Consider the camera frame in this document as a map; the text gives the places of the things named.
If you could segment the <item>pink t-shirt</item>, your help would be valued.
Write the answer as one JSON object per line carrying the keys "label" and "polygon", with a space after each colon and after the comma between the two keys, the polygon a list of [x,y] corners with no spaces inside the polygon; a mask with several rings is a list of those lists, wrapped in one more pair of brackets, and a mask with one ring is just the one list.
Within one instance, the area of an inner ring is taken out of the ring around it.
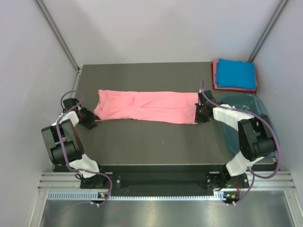
{"label": "pink t-shirt", "polygon": [[99,90],[94,114],[102,121],[142,121],[194,124],[198,94]]}

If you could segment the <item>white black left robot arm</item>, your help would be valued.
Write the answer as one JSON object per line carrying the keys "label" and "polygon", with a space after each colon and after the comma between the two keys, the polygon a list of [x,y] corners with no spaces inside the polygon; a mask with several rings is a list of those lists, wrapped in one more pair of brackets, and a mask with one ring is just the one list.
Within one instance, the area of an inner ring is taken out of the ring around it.
{"label": "white black left robot arm", "polygon": [[87,130],[97,127],[99,118],[90,110],[82,107],[76,98],[62,101],[63,113],[50,126],[41,129],[41,134],[51,162],[56,166],[65,166],[66,153],[68,163],[73,170],[80,169],[75,175],[81,180],[81,188],[98,189],[107,183],[107,175],[102,173],[100,165],[84,153],[84,146],[75,126],[81,125]]}

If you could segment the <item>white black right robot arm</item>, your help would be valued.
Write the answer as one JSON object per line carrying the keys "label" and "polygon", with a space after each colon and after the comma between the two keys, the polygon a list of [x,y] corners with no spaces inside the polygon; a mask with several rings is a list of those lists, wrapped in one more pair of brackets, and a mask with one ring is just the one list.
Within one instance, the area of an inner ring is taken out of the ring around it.
{"label": "white black right robot arm", "polygon": [[219,173],[219,188],[232,187],[256,162],[278,149],[278,141],[265,114],[257,115],[228,104],[217,104],[210,90],[199,90],[195,122],[224,123],[238,133],[239,152]]}

